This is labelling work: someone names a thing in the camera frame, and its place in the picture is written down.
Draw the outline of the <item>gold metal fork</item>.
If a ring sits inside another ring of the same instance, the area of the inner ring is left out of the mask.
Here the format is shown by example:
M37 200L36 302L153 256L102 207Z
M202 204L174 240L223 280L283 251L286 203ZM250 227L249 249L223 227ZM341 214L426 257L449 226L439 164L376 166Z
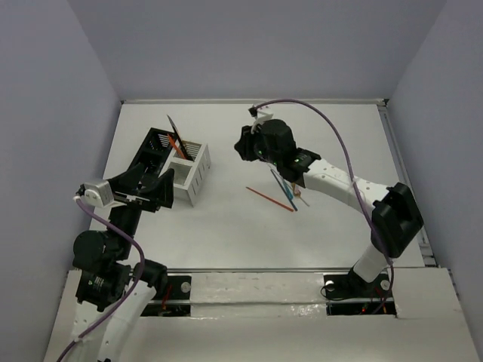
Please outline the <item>gold metal fork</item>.
M295 198L300 198L301 197L300 187L296 183L291 183L290 189L291 189L291 194Z

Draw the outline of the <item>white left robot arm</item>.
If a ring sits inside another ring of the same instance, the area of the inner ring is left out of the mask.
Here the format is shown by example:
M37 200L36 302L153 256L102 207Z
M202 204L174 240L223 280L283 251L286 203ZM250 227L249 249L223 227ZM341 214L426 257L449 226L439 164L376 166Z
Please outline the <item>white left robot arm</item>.
M103 231L80 233L72 265L80 270L71 342L60 361L117 361L132 326L168 285L165 265L135 241L140 217L174 203L175 172L152 176L142 163L111 179L82 184L74 202Z

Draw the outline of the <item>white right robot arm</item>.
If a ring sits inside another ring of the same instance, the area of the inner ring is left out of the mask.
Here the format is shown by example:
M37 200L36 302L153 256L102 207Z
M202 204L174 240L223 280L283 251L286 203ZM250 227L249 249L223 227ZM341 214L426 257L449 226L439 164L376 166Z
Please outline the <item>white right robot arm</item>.
M346 275L323 289L322 295L329 300L368 296L383 270L403 254L423 227L409 186L385 186L351 176L320 155L298 147L283 120L245 125L234 149L242 160L271 164L286 182L327 195L366 217L371 242Z

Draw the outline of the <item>silver steel knife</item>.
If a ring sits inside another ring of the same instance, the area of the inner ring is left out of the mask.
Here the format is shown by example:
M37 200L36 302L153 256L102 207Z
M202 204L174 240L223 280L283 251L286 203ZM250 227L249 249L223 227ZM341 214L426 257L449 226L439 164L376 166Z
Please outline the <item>silver steel knife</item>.
M175 123L173 122L172 118L167 115L167 118L168 118L168 121L173 129L173 133L174 133L174 141L176 142L177 146L181 149L181 151L183 152L183 154L185 155L185 160L188 160L188 161L193 161L193 158L191 157L191 155L187 152L186 150L186 147L184 146L184 143L178 133L178 130L176 128L176 125Z

